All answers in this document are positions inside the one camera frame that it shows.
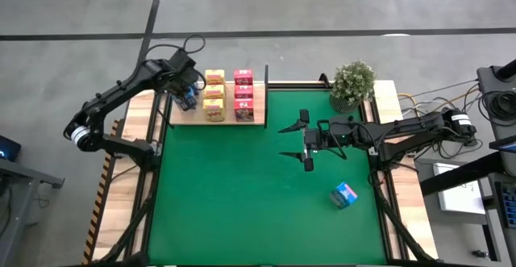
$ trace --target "green mat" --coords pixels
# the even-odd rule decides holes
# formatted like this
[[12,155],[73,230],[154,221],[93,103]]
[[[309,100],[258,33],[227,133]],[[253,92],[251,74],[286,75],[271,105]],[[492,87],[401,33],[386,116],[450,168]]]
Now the green mat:
[[[268,128],[169,129],[149,242],[153,265],[384,264],[365,152],[347,161],[314,154],[315,171],[279,152],[299,152],[301,132],[277,134],[310,111],[336,113],[323,91],[272,91]],[[338,210],[329,193],[347,182],[355,204]]]

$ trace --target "concrete floor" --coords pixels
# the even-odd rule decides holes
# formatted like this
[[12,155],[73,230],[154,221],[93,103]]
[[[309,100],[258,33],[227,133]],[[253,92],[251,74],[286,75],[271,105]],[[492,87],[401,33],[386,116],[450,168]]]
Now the concrete floor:
[[[151,3],[0,0],[0,35],[141,33]],[[516,27],[516,0],[161,0],[154,32],[478,27]],[[471,80],[481,66],[504,65],[516,57],[514,44],[516,35],[228,39],[208,40],[193,58],[200,70],[244,67],[259,72],[267,63],[272,80],[314,80],[361,59],[379,79],[395,80],[398,92],[418,93]],[[40,224],[25,232],[17,265],[80,261],[103,153],[79,152],[61,132],[86,99],[130,74],[140,45],[141,40],[0,42],[0,133],[23,145],[21,163],[66,177],[62,190],[42,190],[51,205],[35,212]],[[170,54],[156,50],[150,57]],[[453,98],[469,86],[439,95]],[[106,122],[121,118],[123,110],[121,106]],[[489,124],[475,107],[470,115],[478,138],[492,140]],[[488,152],[484,146],[457,160]],[[473,248],[485,248],[482,238],[457,231],[467,228],[477,234],[475,227],[433,223],[440,257],[487,265],[468,255]]]

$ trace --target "blue object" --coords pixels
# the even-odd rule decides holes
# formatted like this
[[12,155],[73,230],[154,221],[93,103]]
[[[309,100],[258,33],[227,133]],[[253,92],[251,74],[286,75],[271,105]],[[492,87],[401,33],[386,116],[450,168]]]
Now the blue object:
[[503,221],[506,224],[506,227],[516,228],[516,202],[514,201],[516,197],[516,186],[511,184],[501,184],[500,189],[501,192],[499,198],[502,199],[502,212],[501,214]]
[[172,96],[172,99],[183,111],[195,109],[197,105],[197,100],[195,99],[195,93],[198,94],[198,91],[195,90],[192,86],[189,87],[188,93],[183,98],[179,98],[177,96]]
[[330,198],[339,209],[343,209],[352,205],[358,196],[346,182],[342,182],[330,192]]

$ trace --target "computer screen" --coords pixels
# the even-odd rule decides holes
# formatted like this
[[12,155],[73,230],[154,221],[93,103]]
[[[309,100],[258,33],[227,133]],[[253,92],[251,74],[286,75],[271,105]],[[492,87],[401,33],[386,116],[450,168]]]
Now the computer screen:
[[516,135],[489,143],[491,149],[516,154]]
[[0,159],[15,161],[21,147],[13,140],[0,136]]

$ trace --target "wooden table frame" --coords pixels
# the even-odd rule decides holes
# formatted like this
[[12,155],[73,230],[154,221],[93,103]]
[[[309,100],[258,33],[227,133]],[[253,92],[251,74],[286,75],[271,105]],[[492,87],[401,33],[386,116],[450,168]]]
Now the wooden table frame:
[[[266,83],[268,84],[268,90],[328,90],[321,81],[271,81]],[[402,119],[392,81],[377,81],[375,93],[376,98],[372,102],[365,102],[360,107],[360,114],[365,121],[388,123],[395,119]],[[167,127],[166,123],[162,123],[162,117],[158,115],[158,109],[165,117],[169,117],[171,105],[169,96],[144,91],[129,102],[125,119],[114,124],[111,135],[120,136],[126,140],[140,138],[161,143],[164,140]],[[403,162],[404,164],[414,165],[414,162],[409,158],[404,158]],[[91,219],[86,240],[83,264],[100,259],[109,251],[129,224],[131,217],[141,206],[142,201],[147,197],[149,190],[151,188],[155,189],[157,186],[159,172],[158,175],[153,175],[153,173],[139,171],[139,168],[124,174],[116,181],[111,181],[114,175],[121,173],[132,165],[134,163],[128,157],[117,159],[117,157],[106,154],[104,170],[102,171],[98,196],[94,206],[94,215]],[[436,257],[437,253],[421,190],[419,189],[417,174],[413,170],[400,167],[392,174],[387,173],[385,182],[382,190],[391,207],[402,218],[405,226],[424,250],[431,256]],[[414,259],[414,255],[407,250],[389,218],[378,207],[378,193],[376,192],[375,199],[385,257],[388,263],[393,259]],[[119,259],[129,257],[132,253],[140,250],[147,252],[152,214],[153,204],[151,211],[139,225]]]

